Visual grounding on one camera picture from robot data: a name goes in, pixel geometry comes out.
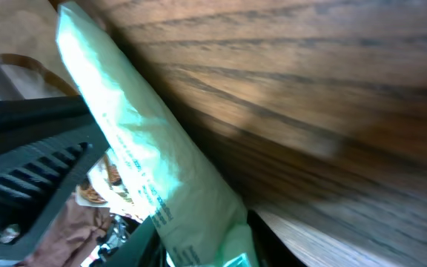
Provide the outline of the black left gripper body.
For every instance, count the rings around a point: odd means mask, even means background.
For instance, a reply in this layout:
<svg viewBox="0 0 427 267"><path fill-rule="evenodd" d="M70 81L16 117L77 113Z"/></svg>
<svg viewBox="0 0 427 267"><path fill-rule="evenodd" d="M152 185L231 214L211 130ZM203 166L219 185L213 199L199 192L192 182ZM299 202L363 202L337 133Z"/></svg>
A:
<svg viewBox="0 0 427 267"><path fill-rule="evenodd" d="M0 155L94 122L80 96L0 101Z"/></svg>

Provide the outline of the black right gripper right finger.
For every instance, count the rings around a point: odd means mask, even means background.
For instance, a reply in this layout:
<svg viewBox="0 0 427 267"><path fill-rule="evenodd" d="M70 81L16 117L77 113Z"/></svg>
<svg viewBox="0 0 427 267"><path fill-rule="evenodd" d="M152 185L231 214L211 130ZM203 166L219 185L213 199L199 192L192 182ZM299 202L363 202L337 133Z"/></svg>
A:
<svg viewBox="0 0 427 267"><path fill-rule="evenodd" d="M260 267L306 267L270 229L266 222L253 210L248 211L254 248Z"/></svg>

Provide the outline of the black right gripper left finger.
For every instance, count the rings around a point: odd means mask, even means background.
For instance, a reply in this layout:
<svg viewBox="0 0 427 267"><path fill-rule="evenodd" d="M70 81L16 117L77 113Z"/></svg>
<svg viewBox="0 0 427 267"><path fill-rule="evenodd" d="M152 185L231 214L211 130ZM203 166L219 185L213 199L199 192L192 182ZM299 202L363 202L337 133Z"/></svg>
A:
<svg viewBox="0 0 427 267"><path fill-rule="evenodd" d="M131 234L129 240L110 257L105 267L160 267L162 242L150 217Z"/></svg>

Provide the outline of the teal white pack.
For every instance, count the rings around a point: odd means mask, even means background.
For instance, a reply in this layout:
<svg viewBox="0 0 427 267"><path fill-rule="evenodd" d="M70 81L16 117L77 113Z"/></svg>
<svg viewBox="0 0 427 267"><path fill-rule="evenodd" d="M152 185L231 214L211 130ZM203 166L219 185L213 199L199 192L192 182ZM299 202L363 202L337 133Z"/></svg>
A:
<svg viewBox="0 0 427 267"><path fill-rule="evenodd" d="M67 1L59 6L56 42L173 263L256 266L242 200L112 38Z"/></svg>

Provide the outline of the brown mushroom packet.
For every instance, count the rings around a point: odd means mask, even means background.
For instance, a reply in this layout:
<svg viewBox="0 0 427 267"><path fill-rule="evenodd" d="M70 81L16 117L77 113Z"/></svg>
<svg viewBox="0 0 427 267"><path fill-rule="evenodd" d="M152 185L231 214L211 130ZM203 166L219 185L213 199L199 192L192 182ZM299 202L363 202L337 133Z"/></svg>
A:
<svg viewBox="0 0 427 267"><path fill-rule="evenodd" d="M60 97L79 96L65 80L50 72L36 59L26 55L3 53L0 54L0 101L25 100L2 70L3 65L15 65L17 67L25 67L29 70L40 72L47 83L57 87L62 92L62 96ZM68 131L71 130L63 130L58 134ZM28 254L23 260L30 260L35 266L74 266L82 259L84 253L98 237L97 233L89 233L81 220L70 219L67 221L68 233L65 234L61 240L56 240L55 231L52 229L51 225L52 223L32 253ZM23 260L18 262L0 262L0 266L12 266Z"/></svg>

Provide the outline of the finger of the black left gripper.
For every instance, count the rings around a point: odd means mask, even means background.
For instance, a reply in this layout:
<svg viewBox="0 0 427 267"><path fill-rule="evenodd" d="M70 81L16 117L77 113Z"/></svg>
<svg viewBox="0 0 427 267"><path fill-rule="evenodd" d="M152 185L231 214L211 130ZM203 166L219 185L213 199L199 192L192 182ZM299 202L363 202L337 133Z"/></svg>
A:
<svg viewBox="0 0 427 267"><path fill-rule="evenodd" d="M88 125L0 155L0 262L32 253L108 147L98 126Z"/></svg>

